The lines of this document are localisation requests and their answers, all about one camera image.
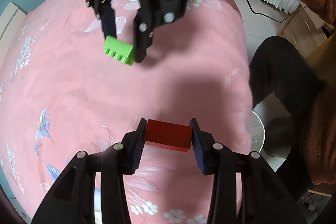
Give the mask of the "green toy brick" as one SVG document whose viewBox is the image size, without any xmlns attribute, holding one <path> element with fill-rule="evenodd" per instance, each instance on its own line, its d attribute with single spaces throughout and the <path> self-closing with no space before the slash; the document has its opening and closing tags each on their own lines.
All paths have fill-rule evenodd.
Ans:
<svg viewBox="0 0 336 224">
<path fill-rule="evenodd" d="M 133 48 L 131 44 L 107 36 L 103 44 L 103 53 L 125 65 L 134 63 Z"/>
</svg>

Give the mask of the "red toy brick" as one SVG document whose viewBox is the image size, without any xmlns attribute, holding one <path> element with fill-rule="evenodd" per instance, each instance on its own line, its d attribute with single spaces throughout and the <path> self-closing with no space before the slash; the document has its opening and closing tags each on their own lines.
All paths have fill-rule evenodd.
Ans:
<svg viewBox="0 0 336 224">
<path fill-rule="evenodd" d="M 193 128 L 190 126 L 148 120 L 144 141 L 148 145 L 187 152 L 191 147 Z"/>
</svg>

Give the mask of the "pink floral bedspread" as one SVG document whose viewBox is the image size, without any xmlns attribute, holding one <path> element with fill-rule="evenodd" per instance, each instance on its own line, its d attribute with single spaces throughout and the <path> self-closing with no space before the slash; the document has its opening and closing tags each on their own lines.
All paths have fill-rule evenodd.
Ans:
<svg viewBox="0 0 336 224">
<path fill-rule="evenodd" d="M 141 63 L 105 55 L 85 0 L 47 0 L 21 24 L 1 68 L 1 166 L 32 217 L 80 150 L 104 151 L 142 118 L 200 128 L 248 153 L 252 96 L 234 0 L 188 0 Z"/>
</svg>

